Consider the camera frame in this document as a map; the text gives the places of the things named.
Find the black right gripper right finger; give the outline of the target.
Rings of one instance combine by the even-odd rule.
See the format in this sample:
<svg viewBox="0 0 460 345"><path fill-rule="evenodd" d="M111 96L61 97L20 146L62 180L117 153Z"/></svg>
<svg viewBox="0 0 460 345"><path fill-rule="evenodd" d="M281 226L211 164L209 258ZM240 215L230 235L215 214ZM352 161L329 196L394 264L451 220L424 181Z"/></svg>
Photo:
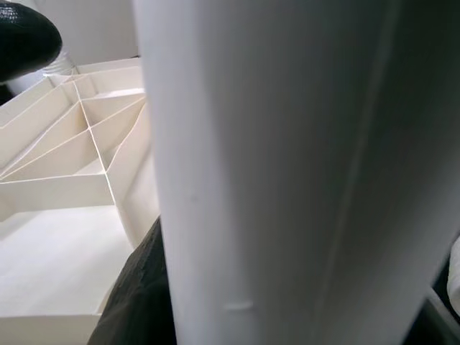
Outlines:
<svg viewBox="0 0 460 345"><path fill-rule="evenodd" d="M446 282L428 291L405 345L460 345L460 317L451 307Z"/></svg>

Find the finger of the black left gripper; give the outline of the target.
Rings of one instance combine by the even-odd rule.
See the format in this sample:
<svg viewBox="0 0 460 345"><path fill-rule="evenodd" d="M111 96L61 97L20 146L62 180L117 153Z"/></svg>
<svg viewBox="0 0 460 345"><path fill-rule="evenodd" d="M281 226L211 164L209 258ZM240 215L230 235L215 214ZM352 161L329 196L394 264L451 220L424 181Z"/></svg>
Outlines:
<svg viewBox="0 0 460 345"><path fill-rule="evenodd" d="M0 6L0 83L48 66L60 54L57 27L28 6Z"/></svg>

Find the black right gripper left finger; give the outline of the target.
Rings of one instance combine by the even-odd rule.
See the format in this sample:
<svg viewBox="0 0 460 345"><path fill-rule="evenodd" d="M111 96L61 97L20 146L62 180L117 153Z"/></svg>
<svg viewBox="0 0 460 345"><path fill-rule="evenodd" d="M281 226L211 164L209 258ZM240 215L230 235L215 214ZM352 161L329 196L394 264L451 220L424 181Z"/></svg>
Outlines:
<svg viewBox="0 0 460 345"><path fill-rule="evenodd" d="M87 345L177 345L159 218L127 259Z"/></svg>

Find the white plastic table top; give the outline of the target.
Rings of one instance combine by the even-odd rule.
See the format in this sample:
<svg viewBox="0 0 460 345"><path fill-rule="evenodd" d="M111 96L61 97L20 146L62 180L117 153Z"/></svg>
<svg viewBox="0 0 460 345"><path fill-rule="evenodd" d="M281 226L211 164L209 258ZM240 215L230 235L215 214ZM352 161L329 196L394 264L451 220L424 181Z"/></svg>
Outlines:
<svg viewBox="0 0 460 345"><path fill-rule="evenodd" d="M160 213L148 111L137 58L0 105L0 345L86 345Z"/></svg>

